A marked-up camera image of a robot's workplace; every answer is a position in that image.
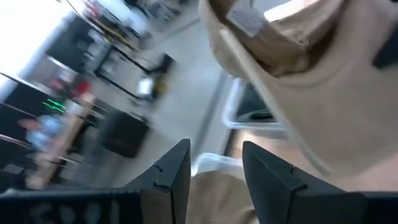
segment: person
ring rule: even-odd
[[[22,119],[19,125],[27,130],[26,140],[34,149],[46,151],[65,126],[59,115],[43,115],[37,119]]]

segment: beige hat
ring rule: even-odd
[[[200,3],[215,57],[231,74],[251,81],[315,167],[325,173],[354,174],[398,151],[398,66],[377,70],[371,64],[397,22],[398,4],[390,0],[319,0],[307,10],[274,22],[282,27],[295,21],[292,29],[309,30],[301,35],[308,40],[300,42],[305,44],[301,56],[314,59],[307,71],[276,78],[271,75],[274,69],[258,61],[267,64],[269,55],[278,51],[279,45],[272,44],[278,40],[268,39],[267,30],[261,30],[260,37],[242,38],[232,24],[220,22],[223,14],[218,14],[214,2],[221,1]],[[334,33],[322,27],[334,28]],[[297,35],[285,36],[298,40]],[[268,49],[261,44],[262,50],[252,50],[260,38],[261,43],[273,46],[268,56]],[[275,61],[282,62],[271,64],[274,60],[270,60],[269,65],[283,65],[287,68],[283,75],[291,72],[295,64],[291,57],[284,64],[279,56]]]

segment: white tag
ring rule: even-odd
[[[250,37],[260,32],[266,23],[266,19],[246,1],[234,3],[226,18]]]

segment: wooden table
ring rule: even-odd
[[[67,127],[59,137],[56,138],[51,148],[46,152],[40,152],[36,155],[36,171],[26,179],[26,186],[30,189],[45,189],[50,179],[57,170],[57,164],[67,155],[74,138],[79,132],[84,120],[81,117],[89,115],[95,96],[92,93],[85,93],[81,97],[81,105],[84,107],[80,114],[65,114]]]

